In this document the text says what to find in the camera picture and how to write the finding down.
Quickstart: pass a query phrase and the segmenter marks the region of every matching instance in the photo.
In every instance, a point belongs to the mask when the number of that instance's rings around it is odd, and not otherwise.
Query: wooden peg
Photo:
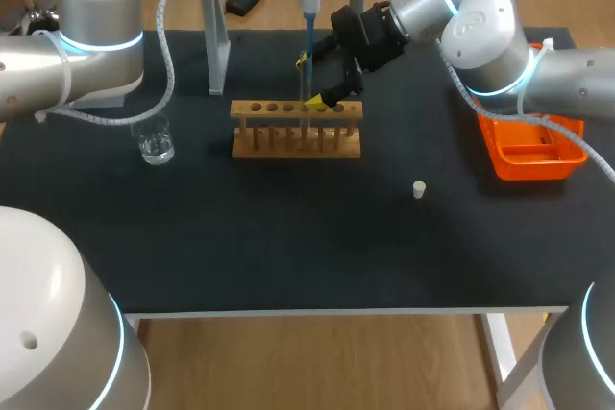
[[[348,121],[348,126],[346,126],[346,136],[352,136],[355,134],[355,125],[357,122],[354,119],[350,119]]]
[[[255,151],[258,151],[258,136],[260,135],[258,127],[252,129],[252,145]]]
[[[246,135],[246,128],[248,127],[248,122],[245,117],[239,117],[239,133],[241,136]]]
[[[325,129],[318,127],[318,151],[321,153],[325,150]]]
[[[286,127],[286,149],[290,150],[292,147],[292,129],[290,127]]]
[[[305,125],[301,127],[301,149],[308,148],[308,127]]]
[[[334,146],[335,146],[335,150],[337,151],[339,149],[339,136],[342,133],[342,129],[341,127],[335,127],[335,135],[334,135]]]
[[[269,149],[276,149],[276,128],[274,126],[269,127]]]

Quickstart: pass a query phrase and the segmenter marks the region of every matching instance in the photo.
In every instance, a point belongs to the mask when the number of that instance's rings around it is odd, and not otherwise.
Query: small white cap
[[[414,195],[414,199],[420,199],[425,194],[425,188],[427,187],[422,181],[415,181],[412,185],[412,194]]]

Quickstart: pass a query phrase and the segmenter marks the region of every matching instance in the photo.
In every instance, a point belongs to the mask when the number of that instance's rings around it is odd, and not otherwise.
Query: white table frame
[[[489,348],[489,358],[497,384],[496,399],[500,410],[518,410],[536,393],[542,393],[547,408],[554,410],[540,373],[540,355],[547,332],[559,315],[566,310],[563,306],[542,306],[525,308],[390,308],[390,309],[282,309],[256,311],[213,311],[213,312],[171,312],[150,314],[126,314],[135,331],[140,320],[145,319],[207,319],[236,317],[294,317],[294,316],[378,316],[378,315],[480,315]],[[526,352],[517,361],[510,339],[506,313],[550,313],[549,320],[538,332]]]

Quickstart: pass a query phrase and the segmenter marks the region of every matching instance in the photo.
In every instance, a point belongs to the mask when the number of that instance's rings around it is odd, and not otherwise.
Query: small glass
[[[143,159],[150,165],[163,165],[173,158],[175,148],[169,131],[169,119],[159,112],[131,126]]]

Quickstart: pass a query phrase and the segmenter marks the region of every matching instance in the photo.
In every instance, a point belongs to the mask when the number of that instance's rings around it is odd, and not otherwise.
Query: screw hole
[[[22,331],[19,335],[21,345],[27,350],[35,350],[38,346],[38,340],[32,331]]]

